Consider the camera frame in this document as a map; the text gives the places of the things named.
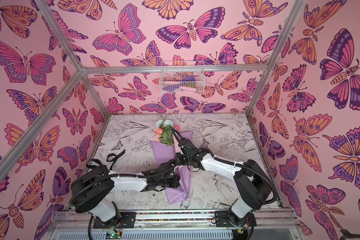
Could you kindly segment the orange pink fake rose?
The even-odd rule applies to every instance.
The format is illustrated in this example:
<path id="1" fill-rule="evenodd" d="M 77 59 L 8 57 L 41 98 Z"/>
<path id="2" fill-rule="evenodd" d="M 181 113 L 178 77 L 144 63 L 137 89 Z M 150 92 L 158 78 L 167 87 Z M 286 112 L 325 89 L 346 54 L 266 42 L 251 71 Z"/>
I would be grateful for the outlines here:
<path id="1" fill-rule="evenodd" d="M 158 135 L 158 136 L 162 135 L 163 132 L 164 132 L 164 130 L 161 129 L 161 128 L 157 128 L 157 129 L 155 130 L 155 134 Z"/>

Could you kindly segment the white fake flower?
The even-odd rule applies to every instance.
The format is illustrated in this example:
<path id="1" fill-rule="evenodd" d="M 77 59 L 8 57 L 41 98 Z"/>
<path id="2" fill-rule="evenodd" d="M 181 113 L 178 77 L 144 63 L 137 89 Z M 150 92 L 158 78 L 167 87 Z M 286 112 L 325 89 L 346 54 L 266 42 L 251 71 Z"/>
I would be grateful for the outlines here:
<path id="1" fill-rule="evenodd" d="M 174 127 L 174 123 L 172 120 L 167 119 L 166 115 L 162 115 L 161 118 L 156 122 L 156 128 L 163 129 L 166 127 Z"/>

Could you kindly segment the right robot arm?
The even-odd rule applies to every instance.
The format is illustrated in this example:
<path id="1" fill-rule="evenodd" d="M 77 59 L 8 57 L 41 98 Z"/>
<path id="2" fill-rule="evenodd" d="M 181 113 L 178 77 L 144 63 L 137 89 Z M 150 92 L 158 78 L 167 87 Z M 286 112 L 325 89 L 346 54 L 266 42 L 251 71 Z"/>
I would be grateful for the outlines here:
<path id="1" fill-rule="evenodd" d="M 227 218 L 233 226 L 240 226 L 249 220 L 249 213 L 260 210 L 263 205 L 276 202 L 279 198 L 276 188 L 257 162 L 233 162 L 218 157 L 208 148 L 196 148 L 185 138 L 178 143 L 181 165 L 214 172 L 236 184 L 240 197 L 230 206 Z"/>

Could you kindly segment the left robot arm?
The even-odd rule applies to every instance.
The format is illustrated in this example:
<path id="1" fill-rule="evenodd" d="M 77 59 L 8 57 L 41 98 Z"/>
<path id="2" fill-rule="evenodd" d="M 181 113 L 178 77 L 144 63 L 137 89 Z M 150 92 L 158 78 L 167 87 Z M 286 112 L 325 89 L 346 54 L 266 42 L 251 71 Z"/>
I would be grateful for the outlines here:
<path id="1" fill-rule="evenodd" d="M 71 184 L 72 197 L 69 205 L 76 213 L 90 213 L 106 223 L 121 218 L 115 202 L 108 200 L 107 195 L 120 191 L 162 191 L 180 186 L 180 176 L 175 168 L 180 163 L 173 159 L 162 163 L 156 169 L 138 174 L 118 174 L 104 165 L 94 167 L 91 171 Z"/>

